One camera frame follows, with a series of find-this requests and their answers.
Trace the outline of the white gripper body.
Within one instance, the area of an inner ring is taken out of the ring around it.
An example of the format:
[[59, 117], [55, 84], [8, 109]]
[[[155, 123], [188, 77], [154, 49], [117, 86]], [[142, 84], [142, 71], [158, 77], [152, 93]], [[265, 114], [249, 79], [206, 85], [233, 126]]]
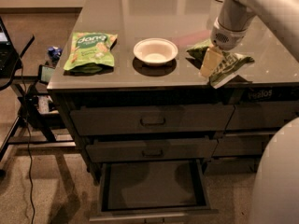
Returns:
[[222, 50], [234, 49], [244, 38], [245, 31], [231, 31], [223, 27], [219, 20], [215, 20], [210, 40], [215, 47]]

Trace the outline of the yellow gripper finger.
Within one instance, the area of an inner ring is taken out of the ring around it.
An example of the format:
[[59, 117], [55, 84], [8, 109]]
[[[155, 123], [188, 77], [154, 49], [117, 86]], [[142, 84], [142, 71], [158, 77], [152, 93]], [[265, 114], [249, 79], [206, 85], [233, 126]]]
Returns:
[[210, 77], [222, 60], [222, 51], [215, 46], [209, 46], [200, 68], [200, 74], [203, 77]]

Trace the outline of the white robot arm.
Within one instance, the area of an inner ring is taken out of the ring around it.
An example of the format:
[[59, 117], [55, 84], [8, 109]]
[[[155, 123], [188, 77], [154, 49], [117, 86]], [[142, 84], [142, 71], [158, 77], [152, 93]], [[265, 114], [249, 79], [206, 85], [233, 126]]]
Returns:
[[[254, 17], [272, 32], [291, 54], [284, 63], [270, 60], [268, 75], [254, 80], [268, 86], [298, 83], [299, 0], [223, 0], [211, 41], [222, 50], [234, 49]], [[260, 159], [251, 195], [249, 224], [299, 224], [299, 118], [278, 130]]]

